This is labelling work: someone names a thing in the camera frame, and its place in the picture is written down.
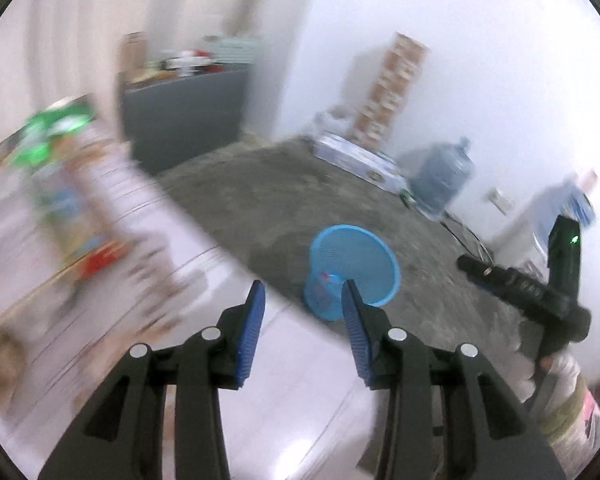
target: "large water jug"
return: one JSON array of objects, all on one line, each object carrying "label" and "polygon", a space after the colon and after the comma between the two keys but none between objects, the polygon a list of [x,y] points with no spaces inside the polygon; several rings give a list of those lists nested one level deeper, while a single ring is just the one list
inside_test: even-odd
[{"label": "large water jug", "polygon": [[446,143],[433,149],[418,174],[410,182],[416,207],[430,220],[442,216],[448,204],[469,180],[474,164],[466,154],[469,139],[459,144]]}]

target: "gray cabinet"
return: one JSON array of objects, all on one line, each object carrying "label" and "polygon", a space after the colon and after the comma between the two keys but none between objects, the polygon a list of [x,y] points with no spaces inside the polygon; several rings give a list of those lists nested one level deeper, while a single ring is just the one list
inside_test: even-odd
[{"label": "gray cabinet", "polygon": [[134,158],[155,175],[238,140],[247,82],[248,65],[241,65],[146,86],[123,85],[123,129]]}]

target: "concrete floor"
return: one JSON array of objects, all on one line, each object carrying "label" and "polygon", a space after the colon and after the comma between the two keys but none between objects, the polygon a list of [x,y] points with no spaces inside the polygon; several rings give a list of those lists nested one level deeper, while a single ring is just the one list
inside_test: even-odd
[{"label": "concrete floor", "polygon": [[[430,346],[474,343],[523,395],[532,364],[516,353],[520,314],[456,269],[464,249],[442,225],[315,158],[305,140],[264,148],[234,144],[157,178],[205,231],[297,304],[302,304],[308,250],[318,232],[334,224],[374,232],[392,248],[402,273],[400,291],[383,307],[391,322]],[[346,337],[342,322],[327,324]],[[381,427],[379,422],[371,461],[378,456]]]}]

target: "blue plastic basket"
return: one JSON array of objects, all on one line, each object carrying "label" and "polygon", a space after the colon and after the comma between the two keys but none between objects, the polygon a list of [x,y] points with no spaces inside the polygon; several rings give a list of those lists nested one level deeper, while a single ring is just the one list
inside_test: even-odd
[{"label": "blue plastic basket", "polygon": [[322,231],[311,244],[311,272],[304,301],[321,319],[342,319],[342,285],[355,280],[363,301],[382,306],[400,287],[400,267],[393,251],[375,234],[353,225]]}]

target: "black power tool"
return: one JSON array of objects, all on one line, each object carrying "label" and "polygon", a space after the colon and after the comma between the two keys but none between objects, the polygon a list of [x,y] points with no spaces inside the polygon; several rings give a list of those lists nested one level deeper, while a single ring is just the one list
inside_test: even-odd
[{"label": "black power tool", "polygon": [[549,235],[547,284],[512,267],[489,266],[468,254],[458,258],[458,268],[471,282],[544,328],[538,361],[589,335],[591,313],[578,304],[580,243],[580,224],[558,216]]}]

